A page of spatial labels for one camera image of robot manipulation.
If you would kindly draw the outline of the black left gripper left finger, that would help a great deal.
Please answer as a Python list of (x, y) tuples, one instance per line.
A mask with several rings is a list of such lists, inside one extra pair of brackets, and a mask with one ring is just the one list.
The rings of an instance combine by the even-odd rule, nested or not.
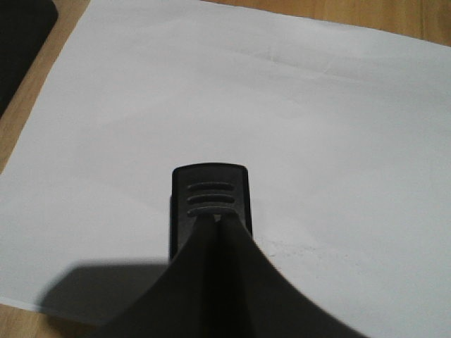
[(90, 336), (203, 337), (203, 288), (216, 235), (212, 215), (197, 217), (190, 238), (155, 285)]

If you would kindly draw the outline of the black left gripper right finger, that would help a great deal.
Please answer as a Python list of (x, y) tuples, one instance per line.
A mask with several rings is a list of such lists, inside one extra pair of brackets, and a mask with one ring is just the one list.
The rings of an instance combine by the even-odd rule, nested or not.
[(265, 257), (237, 215), (221, 216), (218, 237), (254, 337), (364, 336), (295, 289)]

